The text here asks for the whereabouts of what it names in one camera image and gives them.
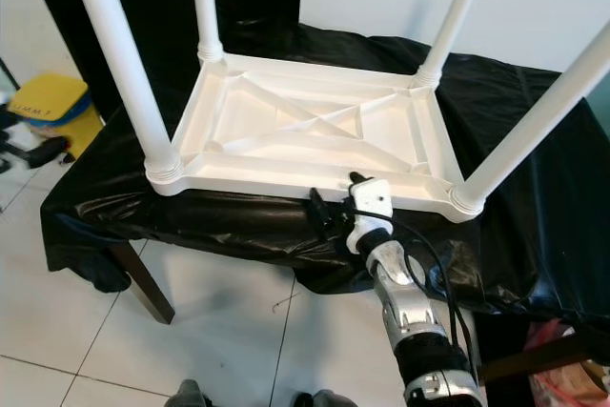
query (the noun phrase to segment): white tile floor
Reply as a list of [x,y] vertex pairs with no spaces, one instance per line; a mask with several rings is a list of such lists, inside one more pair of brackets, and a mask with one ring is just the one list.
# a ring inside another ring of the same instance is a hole
[[371,293],[313,295],[289,269],[134,242],[176,309],[166,326],[135,288],[104,295],[47,272],[39,207],[64,172],[0,175],[0,406],[161,407],[187,377],[222,407],[289,407],[322,388],[403,405]]

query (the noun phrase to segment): yellow bucket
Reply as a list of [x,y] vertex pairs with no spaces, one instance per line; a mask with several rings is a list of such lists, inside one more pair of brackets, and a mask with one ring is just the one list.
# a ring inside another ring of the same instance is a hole
[[77,78],[44,73],[15,94],[9,110],[24,118],[44,138],[64,136],[68,152],[80,156],[102,130],[87,83]]

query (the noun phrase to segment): black cable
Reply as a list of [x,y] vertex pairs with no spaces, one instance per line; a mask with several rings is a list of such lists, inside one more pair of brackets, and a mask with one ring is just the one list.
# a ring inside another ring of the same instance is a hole
[[[458,307],[458,303],[454,296],[454,292],[453,292],[451,283],[449,282],[449,276],[447,275],[445,266],[443,266],[442,262],[440,261],[440,257],[438,256],[438,253],[435,250],[435,248],[426,239],[426,237],[424,237],[420,232],[407,226],[406,224],[403,224],[399,221],[394,220],[390,216],[386,216],[384,214],[375,214],[372,212],[365,212],[365,211],[357,210],[357,209],[349,209],[349,212],[352,214],[360,214],[362,216],[370,216],[371,218],[382,219],[384,221],[388,221],[388,222],[392,223],[393,225],[396,225],[399,228],[410,233],[414,237],[414,240],[421,242],[423,244],[424,248],[426,248],[426,250],[429,252],[429,254],[434,259],[435,263],[437,264],[438,269],[440,270],[440,274],[442,276],[443,282],[445,283],[445,294],[447,296],[447,306],[449,308],[449,322],[450,322],[450,328],[451,328],[450,333],[451,333],[452,344],[454,346],[459,345],[458,344],[458,329],[457,329],[457,325],[456,325],[456,317],[457,317],[457,321],[459,321],[459,327],[461,328],[461,331],[464,334],[464,340],[466,341],[466,351],[468,352],[468,359],[470,362],[470,372],[473,376],[473,379],[475,380],[475,383],[478,384],[477,364],[474,361],[473,344],[472,344],[472,339],[470,337],[470,331],[468,330],[468,327],[466,326],[466,321],[464,320],[464,317],[461,314],[461,310]],[[414,283],[416,283],[416,285],[419,287],[419,289],[421,291],[423,291],[425,294],[428,294],[428,291],[426,290],[426,288],[416,278],[416,276],[413,272],[413,268],[411,267],[411,262],[409,260],[408,252],[406,250],[405,250],[405,261],[406,261],[405,264],[407,266],[407,270],[409,271],[409,275],[414,279]]]

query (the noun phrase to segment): black plastic sheet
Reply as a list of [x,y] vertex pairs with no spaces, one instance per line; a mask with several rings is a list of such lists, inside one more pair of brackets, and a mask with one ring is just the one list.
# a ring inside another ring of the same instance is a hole
[[[402,38],[322,31],[282,17],[225,25],[222,39],[229,52],[395,73],[414,73],[428,50]],[[145,62],[173,133],[196,69]],[[437,98],[465,176],[557,76],[450,56]],[[609,183],[610,143],[581,102],[488,199],[479,218],[455,225],[437,214],[398,211],[396,217],[439,250],[460,304],[599,322],[610,314]],[[70,268],[101,291],[130,284],[105,248],[143,237],[290,266],[299,282],[321,294],[371,286],[362,261],[337,237],[320,240],[304,201],[194,190],[156,194],[124,110],[51,192],[41,214],[50,270]],[[425,254],[416,255],[432,267]],[[430,276],[436,284],[434,269]]]

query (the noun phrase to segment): table leg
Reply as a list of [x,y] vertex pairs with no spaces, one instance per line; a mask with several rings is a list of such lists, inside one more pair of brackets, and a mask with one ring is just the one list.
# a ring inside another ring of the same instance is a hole
[[112,244],[108,248],[116,261],[127,271],[144,296],[151,302],[160,320],[165,324],[170,324],[175,311],[129,241]]
[[478,377],[481,382],[489,383],[506,376],[550,371],[589,359],[586,348],[582,337],[572,334],[485,364],[479,369]]

